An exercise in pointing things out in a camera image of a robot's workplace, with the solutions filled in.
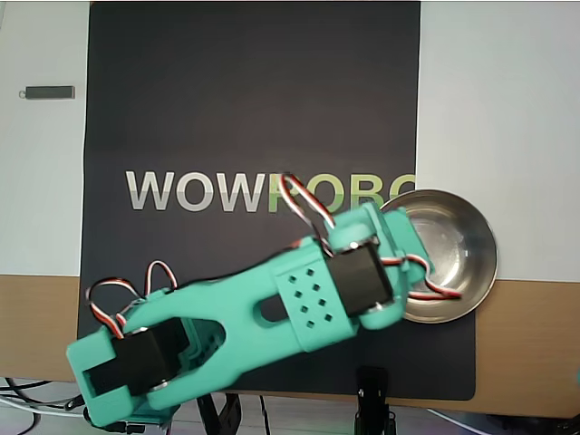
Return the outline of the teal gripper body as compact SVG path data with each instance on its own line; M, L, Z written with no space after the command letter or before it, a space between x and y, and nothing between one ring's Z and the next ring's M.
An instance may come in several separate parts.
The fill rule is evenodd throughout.
M382 248L382 257L402 258L414 254L432 266L427 250L403 208L383 213L382 219L383 242L386 243ZM386 266L385 271L392 285L416 285L425 277L425 268L412 261L406 266Z

